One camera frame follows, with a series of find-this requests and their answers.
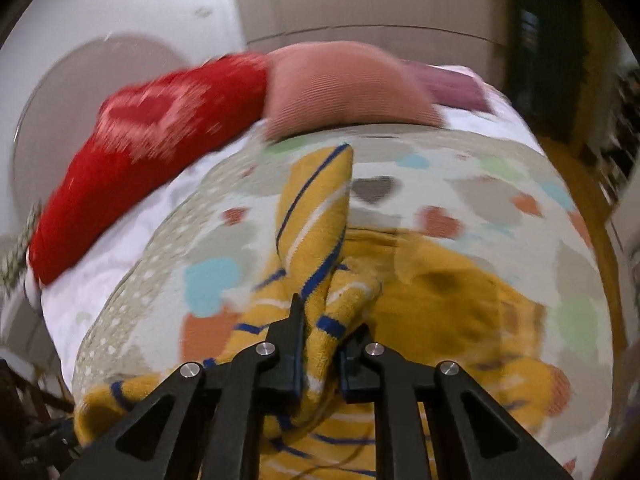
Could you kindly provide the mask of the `white shelf unit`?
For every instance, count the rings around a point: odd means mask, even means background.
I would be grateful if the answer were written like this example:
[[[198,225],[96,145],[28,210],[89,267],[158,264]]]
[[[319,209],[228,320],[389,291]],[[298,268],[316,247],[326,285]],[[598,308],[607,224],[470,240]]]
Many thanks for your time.
[[[597,136],[588,148],[594,174],[608,203],[608,233],[620,279],[639,284],[639,67],[615,75],[597,116]]]

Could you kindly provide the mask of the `patchwork quilted bedspread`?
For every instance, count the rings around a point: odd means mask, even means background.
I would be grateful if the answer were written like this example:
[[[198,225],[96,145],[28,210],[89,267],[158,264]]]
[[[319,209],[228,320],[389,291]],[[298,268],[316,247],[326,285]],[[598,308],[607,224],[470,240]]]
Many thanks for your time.
[[[315,132],[271,145],[256,138],[209,170],[156,230],[80,346],[73,392],[81,442],[95,441],[124,417],[108,402],[111,384],[149,394],[186,362],[180,351],[182,309],[160,320],[142,309],[110,305],[160,229],[196,194],[215,203],[230,196],[234,178],[261,164],[291,165],[341,144],[364,151],[354,172],[364,182],[356,208],[400,217],[407,230],[454,222],[458,232],[442,238],[442,247],[475,260],[544,306],[540,357],[562,370],[571,396],[561,414],[529,431],[572,477],[591,477],[611,411],[613,351],[608,304],[577,206],[549,159],[521,143],[402,125]]]

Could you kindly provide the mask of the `pink pillow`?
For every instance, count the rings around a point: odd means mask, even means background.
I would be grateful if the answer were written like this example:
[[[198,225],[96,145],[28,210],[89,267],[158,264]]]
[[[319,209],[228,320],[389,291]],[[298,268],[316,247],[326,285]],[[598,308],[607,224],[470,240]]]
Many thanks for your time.
[[[269,141],[334,126],[442,125],[401,60],[370,44],[301,42],[270,52],[268,62]]]

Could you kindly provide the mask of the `purple pillow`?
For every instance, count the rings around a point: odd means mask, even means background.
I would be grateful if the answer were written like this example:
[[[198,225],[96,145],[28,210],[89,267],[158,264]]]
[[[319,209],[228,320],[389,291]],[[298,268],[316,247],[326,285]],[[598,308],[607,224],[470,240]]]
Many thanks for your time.
[[[408,74],[435,104],[469,112],[491,112],[477,76],[416,61],[402,62]]]

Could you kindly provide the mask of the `round grey headboard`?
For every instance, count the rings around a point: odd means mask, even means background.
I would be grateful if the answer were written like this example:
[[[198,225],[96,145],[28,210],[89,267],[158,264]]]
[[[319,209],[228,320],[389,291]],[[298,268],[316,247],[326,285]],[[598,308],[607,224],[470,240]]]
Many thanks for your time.
[[[168,44],[142,35],[91,40],[52,65],[15,129],[11,188],[17,217],[25,220],[32,206],[56,189],[108,96],[188,65]]]

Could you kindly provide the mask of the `white bed sheet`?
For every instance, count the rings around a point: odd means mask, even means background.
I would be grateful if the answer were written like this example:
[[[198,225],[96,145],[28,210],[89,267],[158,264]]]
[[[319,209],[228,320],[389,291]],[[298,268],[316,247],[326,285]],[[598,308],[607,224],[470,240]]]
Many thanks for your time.
[[[461,65],[437,67],[477,76],[491,108],[490,113],[481,113],[436,104],[447,128],[518,142],[538,153],[544,151],[508,98],[479,74]],[[255,140],[263,124],[261,120],[255,122],[221,151],[204,155],[178,177],[153,191],[108,228],[78,263],[43,287],[44,322],[58,352],[66,387],[72,385],[82,340],[116,285],[137,263],[156,229],[195,192],[209,170]]]

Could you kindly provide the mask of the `red patterned pillow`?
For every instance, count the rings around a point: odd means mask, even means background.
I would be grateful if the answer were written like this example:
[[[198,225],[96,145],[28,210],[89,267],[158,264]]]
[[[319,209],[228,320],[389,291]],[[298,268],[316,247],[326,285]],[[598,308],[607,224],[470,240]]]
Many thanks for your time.
[[[52,284],[133,206],[257,122],[267,76],[268,58],[244,52],[109,96],[30,241],[37,283]]]

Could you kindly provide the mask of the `yellow striped knit sweater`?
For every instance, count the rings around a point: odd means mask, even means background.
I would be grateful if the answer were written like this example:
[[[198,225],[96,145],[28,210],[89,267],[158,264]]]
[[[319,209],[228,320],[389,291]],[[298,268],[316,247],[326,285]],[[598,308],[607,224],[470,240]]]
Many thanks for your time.
[[[412,362],[460,360],[528,430],[570,403],[565,374],[540,357],[544,306],[442,247],[454,222],[407,230],[400,217],[356,208],[363,156],[320,148],[234,178],[215,203],[194,195],[110,302],[160,320],[182,309],[182,358],[215,366],[264,340],[303,299],[302,403],[266,419],[265,479],[373,476],[372,408],[342,401],[330,369],[361,323]]]

